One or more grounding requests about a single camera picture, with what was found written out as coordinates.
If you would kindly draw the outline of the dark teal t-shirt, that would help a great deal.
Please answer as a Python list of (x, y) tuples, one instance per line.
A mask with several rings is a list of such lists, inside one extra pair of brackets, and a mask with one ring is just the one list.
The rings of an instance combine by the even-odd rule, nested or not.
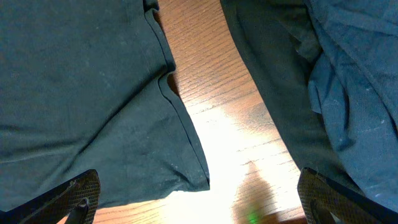
[(210, 188), (145, 0), (1, 1), (1, 210), (88, 169), (101, 208)]

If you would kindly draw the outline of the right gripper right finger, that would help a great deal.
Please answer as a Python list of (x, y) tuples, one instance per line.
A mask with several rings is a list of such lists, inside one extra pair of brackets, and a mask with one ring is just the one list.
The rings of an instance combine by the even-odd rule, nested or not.
[(397, 223), (397, 212), (310, 168), (302, 169), (297, 190), (311, 224)]

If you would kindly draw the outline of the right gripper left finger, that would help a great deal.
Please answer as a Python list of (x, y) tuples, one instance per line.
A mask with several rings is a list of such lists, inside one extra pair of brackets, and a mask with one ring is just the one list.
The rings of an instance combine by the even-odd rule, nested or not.
[(94, 169), (60, 184), (48, 192), (8, 211), (1, 212), (1, 223), (92, 224), (101, 192)]

